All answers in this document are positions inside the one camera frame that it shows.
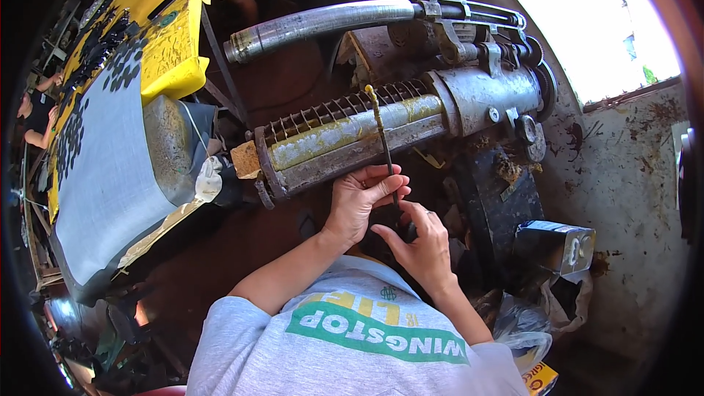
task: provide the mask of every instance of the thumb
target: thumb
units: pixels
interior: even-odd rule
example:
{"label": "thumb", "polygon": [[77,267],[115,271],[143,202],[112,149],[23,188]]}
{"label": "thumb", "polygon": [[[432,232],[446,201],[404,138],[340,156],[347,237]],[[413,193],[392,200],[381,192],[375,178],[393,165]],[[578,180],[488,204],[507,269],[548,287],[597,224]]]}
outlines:
{"label": "thumb", "polygon": [[402,241],[398,234],[388,226],[375,224],[372,225],[372,231],[378,234],[384,242],[391,248],[394,257],[397,260],[404,260],[407,258],[408,245],[406,242]]}
{"label": "thumb", "polygon": [[400,174],[394,174],[388,178],[382,180],[372,188],[365,190],[367,193],[367,200],[371,205],[374,205],[378,200],[385,198],[394,191],[398,190],[403,185],[403,176]]}

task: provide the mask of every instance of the curved metal tube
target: curved metal tube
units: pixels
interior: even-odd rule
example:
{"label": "curved metal tube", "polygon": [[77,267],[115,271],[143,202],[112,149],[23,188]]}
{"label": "curved metal tube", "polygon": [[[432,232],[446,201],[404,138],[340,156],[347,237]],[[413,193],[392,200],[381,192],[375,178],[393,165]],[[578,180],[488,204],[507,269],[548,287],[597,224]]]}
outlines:
{"label": "curved metal tube", "polygon": [[409,0],[334,4],[289,14],[236,32],[223,47],[230,63],[247,63],[298,40],[413,20],[421,12],[420,6]]}

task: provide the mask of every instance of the cardboard box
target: cardboard box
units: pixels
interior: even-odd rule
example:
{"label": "cardboard box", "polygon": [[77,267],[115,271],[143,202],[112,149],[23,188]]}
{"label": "cardboard box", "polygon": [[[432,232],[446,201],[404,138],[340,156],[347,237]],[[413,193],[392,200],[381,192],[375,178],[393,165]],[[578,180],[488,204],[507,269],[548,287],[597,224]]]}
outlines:
{"label": "cardboard box", "polygon": [[552,370],[544,362],[539,362],[531,371],[523,375],[523,383],[528,388],[530,396],[544,396],[553,389],[558,381],[558,372]]}

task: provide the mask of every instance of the bright sky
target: bright sky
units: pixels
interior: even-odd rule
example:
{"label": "bright sky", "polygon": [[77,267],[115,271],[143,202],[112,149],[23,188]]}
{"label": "bright sky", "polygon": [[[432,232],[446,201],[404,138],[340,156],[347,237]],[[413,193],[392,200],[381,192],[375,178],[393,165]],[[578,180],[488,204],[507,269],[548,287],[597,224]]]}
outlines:
{"label": "bright sky", "polygon": [[[565,68],[580,101],[598,101],[679,75],[670,35],[650,0],[520,0]],[[623,40],[634,34],[637,58]]]}

